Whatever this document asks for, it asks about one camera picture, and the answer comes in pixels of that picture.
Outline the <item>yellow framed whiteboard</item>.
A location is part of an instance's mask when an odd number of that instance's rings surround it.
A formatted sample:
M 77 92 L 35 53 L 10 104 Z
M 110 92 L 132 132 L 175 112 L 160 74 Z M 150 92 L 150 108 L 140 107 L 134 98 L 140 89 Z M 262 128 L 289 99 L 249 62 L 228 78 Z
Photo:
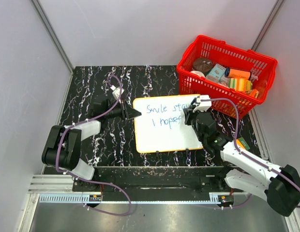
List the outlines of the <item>yellow framed whiteboard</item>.
M 191 126 L 184 123 L 183 109 L 197 94 L 136 98 L 133 108 L 141 113 L 134 119 L 138 153 L 202 149 Z

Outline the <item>white blue whiteboard marker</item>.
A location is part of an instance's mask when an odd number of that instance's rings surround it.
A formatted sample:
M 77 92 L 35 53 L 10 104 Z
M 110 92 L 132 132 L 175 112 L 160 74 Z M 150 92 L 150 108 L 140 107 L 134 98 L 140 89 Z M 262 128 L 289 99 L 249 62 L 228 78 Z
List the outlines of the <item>white blue whiteboard marker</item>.
M 196 98 L 194 98 L 191 101 L 190 105 L 187 108 L 193 110 L 196 107 L 195 103 L 196 103 Z

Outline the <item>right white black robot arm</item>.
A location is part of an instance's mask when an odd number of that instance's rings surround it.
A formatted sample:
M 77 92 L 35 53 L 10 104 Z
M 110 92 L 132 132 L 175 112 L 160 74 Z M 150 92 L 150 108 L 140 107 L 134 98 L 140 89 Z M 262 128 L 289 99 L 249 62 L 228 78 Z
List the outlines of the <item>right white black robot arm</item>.
M 300 176 L 291 165 L 281 167 L 252 154 L 217 130 L 212 116 L 190 106 L 183 110 L 184 123 L 191 126 L 203 148 L 216 158 L 241 168 L 224 168 L 215 179 L 220 191 L 246 191 L 265 200 L 278 214 L 288 217 L 299 207 Z

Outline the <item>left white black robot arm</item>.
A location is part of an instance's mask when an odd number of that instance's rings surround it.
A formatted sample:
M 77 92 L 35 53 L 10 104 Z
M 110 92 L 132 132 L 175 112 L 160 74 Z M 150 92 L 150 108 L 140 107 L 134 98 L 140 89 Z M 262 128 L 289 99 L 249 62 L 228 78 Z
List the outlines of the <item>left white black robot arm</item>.
M 108 119 L 119 117 L 129 120 L 141 115 L 141 112 L 131 107 L 125 100 L 94 101 L 90 104 L 89 119 L 85 120 L 85 123 L 73 126 L 67 133 L 65 133 L 67 126 L 55 125 L 51 128 L 42 152 L 42 163 L 56 167 L 57 161 L 59 170 L 84 179 L 83 186 L 89 191 L 95 191 L 99 188 L 100 179 L 94 176 L 95 168 L 80 158 L 81 142 L 99 134 L 102 125 Z

